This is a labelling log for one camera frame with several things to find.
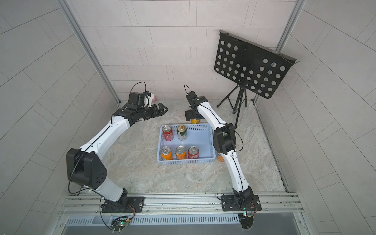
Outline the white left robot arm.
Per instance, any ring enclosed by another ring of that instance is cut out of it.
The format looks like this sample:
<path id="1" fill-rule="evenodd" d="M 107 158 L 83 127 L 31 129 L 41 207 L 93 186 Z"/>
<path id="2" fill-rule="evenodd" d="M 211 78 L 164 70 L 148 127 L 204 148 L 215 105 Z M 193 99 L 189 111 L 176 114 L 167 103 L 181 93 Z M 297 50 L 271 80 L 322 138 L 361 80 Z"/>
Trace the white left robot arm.
<path id="1" fill-rule="evenodd" d="M 116 185 L 108 176 L 102 160 L 117 138 L 133 124 L 163 116 L 168 108 L 162 103 L 136 108 L 125 104 L 111 116 L 108 124 L 82 147 L 66 153 L 67 178 L 105 199 L 104 213 L 125 212 L 130 209 L 128 192 Z"/>

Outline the orange yellow soda can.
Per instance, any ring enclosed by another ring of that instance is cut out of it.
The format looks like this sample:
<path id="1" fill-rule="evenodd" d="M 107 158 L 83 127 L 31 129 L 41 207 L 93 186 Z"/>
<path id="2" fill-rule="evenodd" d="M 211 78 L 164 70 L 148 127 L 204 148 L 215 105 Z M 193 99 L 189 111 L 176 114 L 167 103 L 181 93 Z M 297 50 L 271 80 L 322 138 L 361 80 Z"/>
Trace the orange yellow soda can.
<path id="1" fill-rule="evenodd" d="M 200 120 L 199 119 L 191 119 L 190 122 L 191 122 L 191 124 L 198 124 L 198 123 L 200 123 Z"/>

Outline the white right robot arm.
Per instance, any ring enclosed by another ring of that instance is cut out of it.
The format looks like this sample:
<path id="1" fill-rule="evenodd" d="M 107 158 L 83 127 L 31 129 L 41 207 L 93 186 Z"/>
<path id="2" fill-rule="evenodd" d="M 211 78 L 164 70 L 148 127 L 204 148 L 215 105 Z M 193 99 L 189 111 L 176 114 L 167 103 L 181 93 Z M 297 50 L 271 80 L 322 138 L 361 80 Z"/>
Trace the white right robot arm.
<path id="1" fill-rule="evenodd" d="M 190 109 L 185 112 L 186 120 L 205 119 L 213 130 L 213 146 L 219 153 L 229 170 L 235 204 L 242 211 L 253 209 L 261 211 L 260 201 L 253 193 L 240 167 L 236 150 L 236 130 L 232 123 L 226 123 L 211 107 L 204 96 L 197 96 L 195 92 L 189 92 L 186 98 Z"/>

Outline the orange Fanta can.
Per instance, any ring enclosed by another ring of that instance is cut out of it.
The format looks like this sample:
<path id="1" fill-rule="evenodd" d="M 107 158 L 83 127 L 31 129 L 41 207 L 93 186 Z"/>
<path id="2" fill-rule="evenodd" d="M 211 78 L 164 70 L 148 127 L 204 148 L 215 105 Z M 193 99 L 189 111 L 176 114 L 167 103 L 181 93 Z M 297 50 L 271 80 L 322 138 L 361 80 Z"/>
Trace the orange Fanta can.
<path id="1" fill-rule="evenodd" d="M 223 157 L 220 154 L 216 156 L 216 159 L 220 162 L 225 162 Z"/>

